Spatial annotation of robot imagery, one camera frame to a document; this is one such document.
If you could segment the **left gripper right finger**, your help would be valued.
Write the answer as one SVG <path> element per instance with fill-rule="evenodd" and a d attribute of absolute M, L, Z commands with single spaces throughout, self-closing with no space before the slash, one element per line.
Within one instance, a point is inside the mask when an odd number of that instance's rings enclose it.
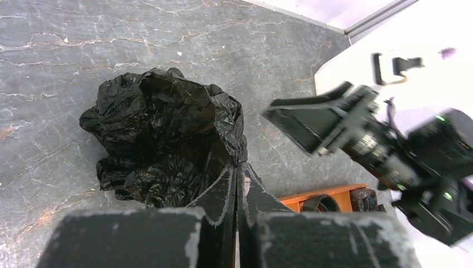
<path fill-rule="evenodd" d="M 241 267 L 420 267 L 407 231 L 382 212 L 296 213 L 238 166 Z"/>

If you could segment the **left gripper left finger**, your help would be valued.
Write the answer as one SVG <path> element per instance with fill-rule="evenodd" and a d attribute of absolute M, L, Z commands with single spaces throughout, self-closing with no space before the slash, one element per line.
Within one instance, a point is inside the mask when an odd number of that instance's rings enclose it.
<path fill-rule="evenodd" d="M 234 267 L 235 173 L 227 165 L 186 207 L 74 211 L 38 267 Z"/>

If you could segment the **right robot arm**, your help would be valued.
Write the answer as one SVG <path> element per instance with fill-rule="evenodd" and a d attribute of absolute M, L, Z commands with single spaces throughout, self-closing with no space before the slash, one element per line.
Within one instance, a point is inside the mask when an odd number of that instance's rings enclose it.
<path fill-rule="evenodd" d="M 422 233 L 453 245 L 472 233 L 472 118 L 457 109 L 437 114 L 407 135 L 375 118 L 378 91 L 344 82 L 307 98 L 276 99 L 263 116 L 309 155 L 337 150 L 375 176 L 380 190 L 398 190 L 392 203 Z"/>

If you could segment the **black trash bag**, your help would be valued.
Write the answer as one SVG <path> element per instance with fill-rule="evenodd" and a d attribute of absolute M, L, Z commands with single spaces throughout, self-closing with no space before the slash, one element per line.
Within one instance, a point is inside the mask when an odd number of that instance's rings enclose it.
<path fill-rule="evenodd" d="M 184 207 L 247 159 L 241 103 L 177 68 L 103 82 L 79 125 L 107 152 L 96 164 L 100 189 L 148 208 Z"/>

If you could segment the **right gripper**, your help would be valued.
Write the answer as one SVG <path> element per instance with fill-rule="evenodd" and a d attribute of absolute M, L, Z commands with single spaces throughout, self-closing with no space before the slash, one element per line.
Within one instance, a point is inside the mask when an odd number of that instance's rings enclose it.
<path fill-rule="evenodd" d="M 263 117 L 308 155 L 340 149 L 388 189 L 416 188 L 422 172 L 402 151 L 388 124 L 374 112 L 378 92 L 343 82 L 321 95 L 276 99 Z"/>

